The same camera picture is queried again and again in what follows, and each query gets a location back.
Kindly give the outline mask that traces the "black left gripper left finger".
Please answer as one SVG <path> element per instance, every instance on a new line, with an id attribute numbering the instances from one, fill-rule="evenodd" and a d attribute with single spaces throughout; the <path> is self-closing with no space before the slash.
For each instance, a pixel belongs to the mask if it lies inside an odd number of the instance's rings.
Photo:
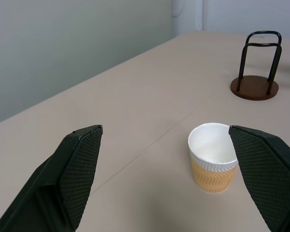
<path id="1" fill-rule="evenodd" d="M 94 181 L 102 134 L 102 125 L 93 125 L 66 135 L 0 218 L 0 232 L 75 232 Z"/>

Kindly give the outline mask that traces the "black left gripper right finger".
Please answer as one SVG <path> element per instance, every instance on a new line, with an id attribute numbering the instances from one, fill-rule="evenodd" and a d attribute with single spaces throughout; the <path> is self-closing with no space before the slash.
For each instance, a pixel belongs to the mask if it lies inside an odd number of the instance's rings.
<path id="1" fill-rule="evenodd" d="M 290 232 L 290 147 L 261 130 L 229 127 L 245 186 L 271 232 Z"/>

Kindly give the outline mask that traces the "tan white ribbed paper cup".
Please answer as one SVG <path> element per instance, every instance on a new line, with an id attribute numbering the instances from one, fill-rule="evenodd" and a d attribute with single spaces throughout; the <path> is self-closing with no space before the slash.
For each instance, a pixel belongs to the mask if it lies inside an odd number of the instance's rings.
<path id="1" fill-rule="evenodd" d="M 194 181 L 206 192 L 224 192 L 237 171 L 238 160 L 229 128 L 221 123 L 205 123 L 188 136 Z"/>

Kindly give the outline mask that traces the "wooden cup holder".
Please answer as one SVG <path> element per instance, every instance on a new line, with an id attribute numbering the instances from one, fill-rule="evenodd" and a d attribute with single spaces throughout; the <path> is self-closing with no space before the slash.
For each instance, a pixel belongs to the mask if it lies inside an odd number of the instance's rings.
<path id="1" fill-rule="evenodd" d="M 272 34 L 277 36 L 276 43 L 251 43 L 249 40 L 252 36 L 258 34 Z M 279 65 L 282 53 L 282 36 L 279 32 L 273 30 L 256 31 L 248 35 L 245 46 L 241 54 L 241 62 L 238 77 L 235 78 L 230 85 L 231 92 L 246 100 L 264 101 L 276 96 L 279 85 L 275 82 L 275 75 Z M 275 55 L 271 65 L 268 77 L 258 75 L 244 75 L 244 69 L 249 47 L 275 47 Z"/>

